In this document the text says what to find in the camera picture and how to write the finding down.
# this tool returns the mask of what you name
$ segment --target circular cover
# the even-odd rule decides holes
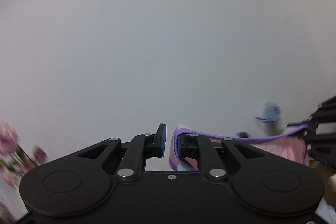
[[[235,175],[232,187],[250,208],[270,215],[297,215],[316,209],[323,194],[324,183],[310,168],[285,160],[242,167]]]
[[[21,180],[20,195],[29,210],[61,217],[90,210],[110,188],[109,175],[95,160],[70,156],[28,172]]]

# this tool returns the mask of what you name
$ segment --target white wall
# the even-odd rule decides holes
[[[51,159],[179,123],[262,135],[336,94],[335,0],[0,0],[0,117]]]

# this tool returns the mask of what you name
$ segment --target pink cloth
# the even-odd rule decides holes
[[[175,131],[180,130],[181,128],[186,128],[185,125],[180,125],[176,128]],[[293,130],[293,127],[290,130],[295,134],[297,131],[302,130],[302,127],[298,127],[297,131]],[[277,138],[273,138],[272,140],[254,143],[251,142],[252,138],[246,138],[246,142],[250,145],[262,149],[264,151],[273,153],[275,155],[284,157],[289,160],[293,160],[300,164],[309,165],[308,157],[306,153],[306,145],[304,140],[299,139],[296,136],[289,136],[288,130],[286,129],[282,135],[277,136]],[[220,140],[211,139],[213,142],[220,142]],[[169,155],[169,163],[170,166],[175,171],[182,170],[197,170],[197,162],[194,159],[185,158],[179,159],[178,156],[174,152],[174,135],[171,141],[170,155]]]

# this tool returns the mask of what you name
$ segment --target flower bouquet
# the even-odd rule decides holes
[[[38,146],[32,157],[18,145],[18,136],[5,122],[0,122],[0,169],[5,182],[17,187],[23,175],[34,167],[46,162],[46,153]]]

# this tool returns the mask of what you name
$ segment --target purple elastic band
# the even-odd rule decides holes
[[[265,143],[265,142],[270,142],[279,138],[285,138],[287,136],[293,135],[295,133],[297,133],[298,131],[307,128],[308,125],[307,124],[302,124],[300,126],[292,126],[292,127],[287,127],[285,129],[285,133],[281,134],[281,135],[277,135],[277,136],[271,136],[271,137],[263,137],[263,138],[241,138],[241,137],[231,137],[237,141],[241,141],[241,142],[246,142],[246,143],[253,143],[253,144],[259,144],[259,143]],[[187,128],[180,128],[175,130],[174,132],[174,153],[175,155],[179,157],[179,150],[178,150],[178,142],[179,142],[179,135],[181,134],[198,134],[198,135],[202,135],[211,139],[216,139],[216,140],[221,140],[227,136],[219,136],[219,135],[213,135],[213,134],[209,134],[209,133],[203,133],[203,132],[198,132],[198,131],[194,131],[191,129],[187,129]]]

